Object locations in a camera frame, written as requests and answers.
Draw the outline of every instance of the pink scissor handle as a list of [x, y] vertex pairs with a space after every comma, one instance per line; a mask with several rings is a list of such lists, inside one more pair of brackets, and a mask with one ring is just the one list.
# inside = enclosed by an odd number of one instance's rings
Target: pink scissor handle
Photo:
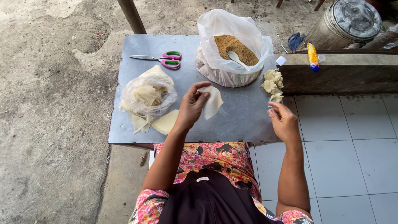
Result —
[[161, 60], [162, 65], [166, 68], [177, 69], [180, 67], [181, 63], [179, 60]]
[[162, 57], [171, 58], [173, 60], [181, 60], [182, 54], [179, 51], [167, 51], [162, 54]]

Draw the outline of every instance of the plastic bag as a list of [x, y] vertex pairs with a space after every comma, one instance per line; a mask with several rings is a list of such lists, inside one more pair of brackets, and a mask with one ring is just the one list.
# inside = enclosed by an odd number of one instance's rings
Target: plastic bag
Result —
[[[139, 116], [144, 115], [163, 115], [166, 110], [177, 99], [177, 91], [175, 90], [173, 80], [162, 70], [159, 65], [141, 74], [139, 77], [131, 80], [123, 89], [122, 102], [120, 108]], [[148, 105], [145, 101], [145, 95], [152, 93], [140, 93], [137, 91], [142, 89], [154, 88], [162, 92], [162, 102], [157, 106]]]
[[[261, 73], [275, 68], [272, 41], [262, 37], [252, 18], [243, 18], [215, 9], [201, 15], [197, 21], [201, 45], [196, 54], [196, 68], [206, 78], [222, 86], [240, 87], [253, 82]], [[220, 56], [214, 36], [232, 35], [247, 46], [259, 59], [246, 70], [232, 60]]]

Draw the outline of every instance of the floral shirt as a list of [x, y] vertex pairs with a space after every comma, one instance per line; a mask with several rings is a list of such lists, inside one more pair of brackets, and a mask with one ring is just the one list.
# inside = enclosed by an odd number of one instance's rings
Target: floral shirt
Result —
[[[155, 156], [162, 150], [163, 145], [154, 144]], [[291, 210], [275, 216], [262, 205], [247, 143], [185, 143], [174, 183], [181, 183], [190, 171], [198, 172], [200, 169], [217, 171], [226, 176], [234, 187], [249, 191], [257, 209], [272, 220], [279, 220], [285, 224], [313, 224], [302, 212]], [[166, 191], [142, 191], [129, 223], [157, 224], [168, 197]]]

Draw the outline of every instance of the white plastic spoon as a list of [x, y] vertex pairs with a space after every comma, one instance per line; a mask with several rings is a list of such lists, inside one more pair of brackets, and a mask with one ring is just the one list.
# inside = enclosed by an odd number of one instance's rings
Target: white plastic spoon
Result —
[[239, 56], [233, 52], [233, 51], [228, 51], [228, 56], [233, 60], [238, 62], [241, 66], [243, 66], [246, 70], [249, 70], [249, 67], [247, 67], [247, 65], [245, 65], [243, 62], [241, 62], [239, 60]]

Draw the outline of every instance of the hand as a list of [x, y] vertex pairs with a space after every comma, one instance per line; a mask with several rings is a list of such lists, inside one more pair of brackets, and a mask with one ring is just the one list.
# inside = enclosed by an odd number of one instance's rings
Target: hand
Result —
[[194, 83], [182, 98], [179, 114], [174, 127], [188, 131], [199, 119], [203, 106], [210, 97], [209, 92], [198, 90], [210, 86], [211, 82]]
[[299, 123], [296, 115], [289, 108], [277, 102], [268, 102], [270, 106], [274, 106], [267, 111], [271, 118], [272, 126], [275, 134], [286, 144], [301, 142]]

